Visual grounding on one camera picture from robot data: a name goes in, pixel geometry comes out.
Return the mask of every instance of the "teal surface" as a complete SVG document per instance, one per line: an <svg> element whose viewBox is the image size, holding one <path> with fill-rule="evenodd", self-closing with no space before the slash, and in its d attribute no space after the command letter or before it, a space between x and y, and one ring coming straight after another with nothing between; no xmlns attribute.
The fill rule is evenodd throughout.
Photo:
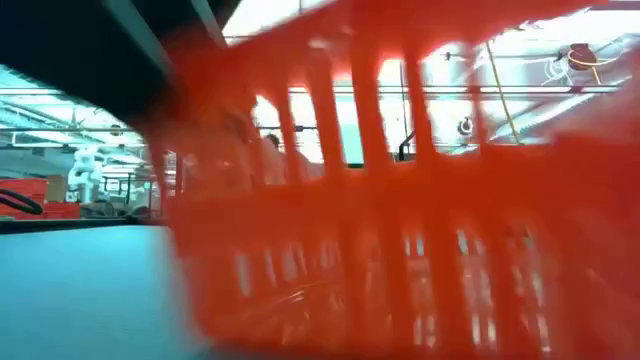
<svg viewBox="0 0 640 360"><path fill-rule="evenodd" d="M201 358L169 254L159 227L0 236L0 359Z"/></svg>

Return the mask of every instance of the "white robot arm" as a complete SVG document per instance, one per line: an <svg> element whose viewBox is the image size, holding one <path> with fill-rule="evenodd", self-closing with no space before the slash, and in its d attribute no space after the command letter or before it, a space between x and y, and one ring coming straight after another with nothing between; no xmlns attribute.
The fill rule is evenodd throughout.
<svg viewBox="0 0 640 360"><path fill-rule="evenodd" d="M83 204L92 202L93 187L100 184L102 179L103 161L101 156L96 146L79 149L75 152L75 162L67 177L69 185L67 201L76 201L79 196L79 200Z"/></svg>

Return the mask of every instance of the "ceiling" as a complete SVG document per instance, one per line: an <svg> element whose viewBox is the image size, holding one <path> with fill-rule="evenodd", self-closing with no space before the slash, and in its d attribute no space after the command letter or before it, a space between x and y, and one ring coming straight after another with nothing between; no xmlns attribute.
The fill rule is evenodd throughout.
<svg viewBox="0 0 640 360"><path fill-rule="evenodd" d="M223 30L231 45L246 41L257 32L319 6L318 0L241 1ZM636 1L612 2L616 6L583 9L556 19L529 22L509 29L489 44L495 57L497 76L503 86L506 108L524 142L543 141L533 131L563 112L600 94L613 92L629 78L624 55L640 39L640 6ZM598 65L586 71L570 69L570 45L586 43L596 54ZM512 143L507 112L498 94L496 77L486 46L479 46L473 58L462 55L459 44L446 44L425 59L423 84L434 126L434 141L446 153L460 153L472 142L458 132L458 124L471 116L471 102L465 94L469 76L475 72L481 86L482 109L490 120L494 141ZM380 111L384 119L389 150L397 152L411 130L411 113L404 81L403 64L388 60L379 74ZM348 162L362 162L357 116L351 81L335 81L336 104L345 155ZM298 146L315 162L322 161L311 99L302 88L291 89L291 110L298 125ZM259 98L254 117L263 127L277 127L277 111ZM105 152L123 161L143 158L142 138L134 132L95 132L124 125L109 113L74 101L55 89L0 67L0 141L80 145L99 143ZM82 132L22 131L14 136L9 128L87 128ZM276 133L273 129L264 134Z"/></svg>

